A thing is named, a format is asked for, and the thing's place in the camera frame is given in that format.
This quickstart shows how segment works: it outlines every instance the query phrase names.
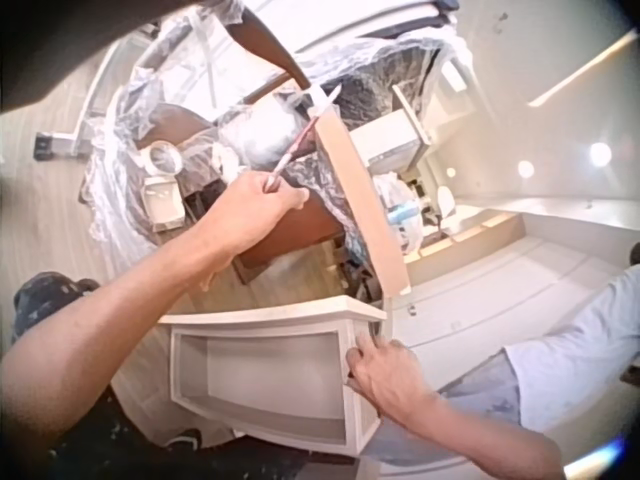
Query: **brown wood panel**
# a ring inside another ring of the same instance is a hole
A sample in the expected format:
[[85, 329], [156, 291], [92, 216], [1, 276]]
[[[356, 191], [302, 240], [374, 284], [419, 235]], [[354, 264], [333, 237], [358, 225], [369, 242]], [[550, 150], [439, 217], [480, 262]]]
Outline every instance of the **brown wood panel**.
[[402, 251], [387, 223], [371, 176], [358, 155], [347, 127], [333, 109], [329, 109], [318, 121], [316, 139], [327, 152], [342, 185], [384, 296], [393, 297], [406, 292], [410, 283]]
[[290, 210], [257, 245], [240, 255], [245, 268], [256, 268], [280, 255], [331, 240], [344, 233], [314, 192], [301, 210]]

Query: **hand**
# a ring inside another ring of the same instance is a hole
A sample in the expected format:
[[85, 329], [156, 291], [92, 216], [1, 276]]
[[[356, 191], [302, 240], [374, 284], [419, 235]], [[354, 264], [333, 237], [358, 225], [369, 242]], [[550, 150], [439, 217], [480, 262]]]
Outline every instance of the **hand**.
[[293, 188], [282, 178], [264, 193], [267, 178], [266, 172], [240, 175], [196, 224], [198, 235], [232, 258], [266, 237], [285, 213], [301, 209], [309, 199], [306, 188]]
[[418, 359], [397, 340], [386, 342], [358, 335], [358, 348], [347, 351], [347, 363], [353, 378], [351, 388], [371, 402], [380, 413], [409, 428], [414, 414], [439, 403], [440, 396], [422, 377]]

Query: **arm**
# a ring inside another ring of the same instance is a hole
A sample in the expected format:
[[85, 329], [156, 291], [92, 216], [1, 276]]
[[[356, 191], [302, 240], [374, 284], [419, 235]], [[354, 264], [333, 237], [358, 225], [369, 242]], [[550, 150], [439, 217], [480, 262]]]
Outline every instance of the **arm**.
[[347, 352], [350, 386], [381, 413], [424, 440], [467, 457], [501, 479], [563, 479], [560, 451], [545, 436], [459, 412], [425, 384], [415, 355], [400, 342], [364, 335]]
[[136, 344], [203, 278], [264, 238], [305, 189], [267, 174], [238, 178], [193, 228], [115, 281], [29, 330], [2, 361], [2, 402], [14, 446], [47, 447], [82, 418]]

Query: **black pants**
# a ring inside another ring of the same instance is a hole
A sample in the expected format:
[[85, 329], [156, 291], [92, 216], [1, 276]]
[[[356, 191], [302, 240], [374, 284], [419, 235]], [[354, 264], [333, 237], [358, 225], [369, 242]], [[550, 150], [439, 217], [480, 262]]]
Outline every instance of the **black pants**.
[[[92, 280], [73, 282], [59, 273], [41, 273], [14, 297], [13, 340], [29, 328], [98, 288]], [[197, 443], [198, 432], [189, 432]], [[307, 451], [244, 437], [219, 447], [195, 449], [192, 442], [161, 448], [131, 423], [111, 387], [49, 451], [52, 478], [295, 478], [310, 459]]]

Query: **paintbrush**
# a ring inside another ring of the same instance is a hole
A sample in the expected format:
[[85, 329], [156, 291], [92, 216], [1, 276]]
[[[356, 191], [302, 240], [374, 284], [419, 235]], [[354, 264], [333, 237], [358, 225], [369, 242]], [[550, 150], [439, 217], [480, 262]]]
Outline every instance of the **paintbrush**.
[[264, 185], [265, 193], [269, 193], [273, 191], [274, 187], [276, 186], [276, 181], [280, 177], [282, 170], [284, 170], [287, 164], [291, 161], [291, 159], [293, 158], [293, 154], [296, 153], [296, 151], [300, 148], [300, 145], [302, 144], [304, 139], [307, 137], [307, 135], [309, 135], [309, 132], [313, 129], [313, 127], [315, 127], [316, 123], [318, 123], [318, 120], [320, 119], [322, 114], [326, 112], [327, 109], [336, 100], [336, 98], [338, 98], [338, 95], [340, 95], [341, 90], [342, 90], [342, 84], [338, 84], [338, 86], [334, 88], [333, 91], [327, 97], [327, 100], [326, 100], [327, 103], [317, 110], [317, 112], [311, 117], [311, 120], [309, 120], [309, 123], [302, 129], [302, 131], [298, 135], [296, 135], [296, 138], [293, 140], [293, 143], [291, 143], [289, 148], [287, 148], [287, 151], [285, 152], [285, 154], [282, 156], [282, 158], [276, 165], [276, 168], [273, 169], [273, 171], [271, 172], [271, 175], [269, 175], [269, 178], [267, 178], [267, 181]]

